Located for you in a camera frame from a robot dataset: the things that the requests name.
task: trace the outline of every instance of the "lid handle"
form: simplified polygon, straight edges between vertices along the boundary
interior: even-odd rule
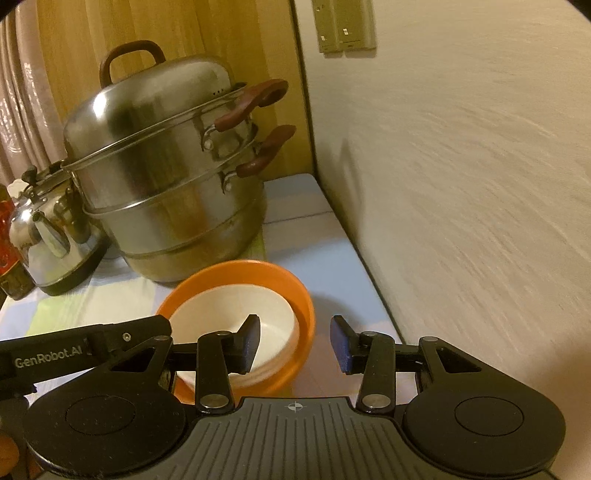
[[[111,50],[100,63],[100,87],[106,88],[109,85],[113,85],[113,80],[111,79],[111,63],[113,60],[115,60],[117,57],[120,57],[121,55],[125,55],[126,53],[141,50],[149,52],[154,57],[156,65],[166,61],[166,57],[164,57],[164,52],[162,49],[151,40],[135,40],[128,43],[123,43],[123,45],[113,48],[113,50]]]

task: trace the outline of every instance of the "curtain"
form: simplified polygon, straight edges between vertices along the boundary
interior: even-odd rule
[[[39,39],[37,6],[27,0],[0,22],[0,182],[29,166],[66,157]]]

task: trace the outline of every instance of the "white wall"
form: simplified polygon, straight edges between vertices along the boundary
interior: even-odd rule
[[[554,470],[588,480],[591,24],[566,0],[374,0],[375,57],[324,57],[295,2],[320,178],[406,340],[551,397]]]

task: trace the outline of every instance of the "metal screw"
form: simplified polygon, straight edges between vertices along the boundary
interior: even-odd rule
[[[205,408],[224,408],[230,401],[225,395],[219,393],[211,393],[201,397],[199,403]]]
[[[361,400],[363,404],[367,408],[385,408],[392,403],[390,397],[386,395],[382,395],[381,393],[372,393],[371,395],[366,395]]]

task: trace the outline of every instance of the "electrical outlet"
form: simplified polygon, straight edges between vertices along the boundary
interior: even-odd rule
[[[371,0],[332,0],[339,50],[375,48]]]
[[[321,53],[341,51],[337,39],[332,0],[312,0],[314,23]]]

